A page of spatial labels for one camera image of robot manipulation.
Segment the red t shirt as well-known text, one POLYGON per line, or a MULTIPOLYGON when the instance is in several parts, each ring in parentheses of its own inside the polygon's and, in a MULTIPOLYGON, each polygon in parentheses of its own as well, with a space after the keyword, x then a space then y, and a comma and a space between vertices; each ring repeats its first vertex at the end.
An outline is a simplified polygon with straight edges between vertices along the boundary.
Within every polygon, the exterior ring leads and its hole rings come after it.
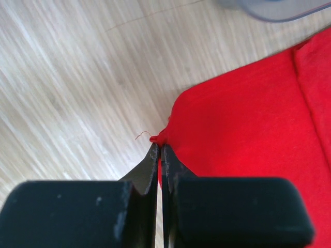
POLYGON ((149 140, 199 176, 289 179, 330 247, 330 29, 184 91, 149 140))

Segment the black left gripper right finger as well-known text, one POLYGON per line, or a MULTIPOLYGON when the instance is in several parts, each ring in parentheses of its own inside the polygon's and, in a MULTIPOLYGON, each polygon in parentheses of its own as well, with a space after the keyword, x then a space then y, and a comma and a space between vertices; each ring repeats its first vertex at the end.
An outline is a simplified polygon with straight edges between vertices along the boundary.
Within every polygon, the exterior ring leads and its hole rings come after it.
POLYGON ((161 150, 164 247, 307 247, 315 229, 297 188, 277 177, 199 177, 161 150))

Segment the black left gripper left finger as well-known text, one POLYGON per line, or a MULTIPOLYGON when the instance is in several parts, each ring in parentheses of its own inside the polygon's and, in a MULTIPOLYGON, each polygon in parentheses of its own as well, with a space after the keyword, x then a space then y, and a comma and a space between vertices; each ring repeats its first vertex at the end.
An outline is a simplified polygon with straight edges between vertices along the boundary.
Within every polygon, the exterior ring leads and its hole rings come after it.
POLYGON ((1 209, 1 247, 154 247, 159 147, 118 181, 26 181, 1 209))

